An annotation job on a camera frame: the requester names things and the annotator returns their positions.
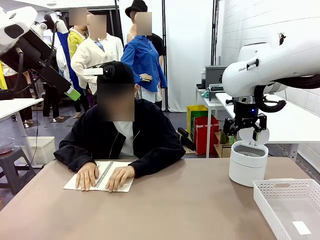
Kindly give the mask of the person left hand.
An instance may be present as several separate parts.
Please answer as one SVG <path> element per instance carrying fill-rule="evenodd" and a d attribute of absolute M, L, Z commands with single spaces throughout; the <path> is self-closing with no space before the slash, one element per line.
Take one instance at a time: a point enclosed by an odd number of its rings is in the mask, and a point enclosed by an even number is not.
<path fill-rule="evenodd" d="M 133 178 L 134 176 L 135 170 L 131 165 L 117 167 L 108 179 L 105 189 L 107 189 L 109 193 L 116 192 L 124 186 L 127 179 Z"/>

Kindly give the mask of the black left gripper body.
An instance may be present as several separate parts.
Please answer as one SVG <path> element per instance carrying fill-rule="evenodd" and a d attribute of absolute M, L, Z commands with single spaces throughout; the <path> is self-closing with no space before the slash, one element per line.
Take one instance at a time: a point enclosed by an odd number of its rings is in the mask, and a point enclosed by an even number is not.
<path fill-rule="evenodd" d="M 23 70 L 41 73 L 54 56 L 54 50 L 46 44 L 32 29 L 22 35 L 15 45 L 0 54 L 0 61 L 18 72 L 20 57 L 17 49 L 23 53 Z"/>

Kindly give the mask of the person right hand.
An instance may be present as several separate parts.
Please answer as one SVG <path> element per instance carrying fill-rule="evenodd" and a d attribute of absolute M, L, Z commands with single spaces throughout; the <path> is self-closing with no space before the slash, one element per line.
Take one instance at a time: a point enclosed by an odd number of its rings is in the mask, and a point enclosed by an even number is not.
<path fill-rule="evenodd" d="M 90 187 L 96 185 L 99 174 L 99 169 L 95 163 L 85 163 L 77 172 L 75 188 L 80 188 L 81 191 L 89 191 Z"/>

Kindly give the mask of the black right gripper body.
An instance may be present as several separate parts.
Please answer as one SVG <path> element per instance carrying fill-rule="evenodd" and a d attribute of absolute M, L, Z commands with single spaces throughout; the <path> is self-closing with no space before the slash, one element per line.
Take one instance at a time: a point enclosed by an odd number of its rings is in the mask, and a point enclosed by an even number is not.
<path fill-rule="evenodd" d="M 259 108 L 254 99 L 234 99 L 233 100 L 234 126 L 235 128 L 259 128 L 258 121 Z"/>

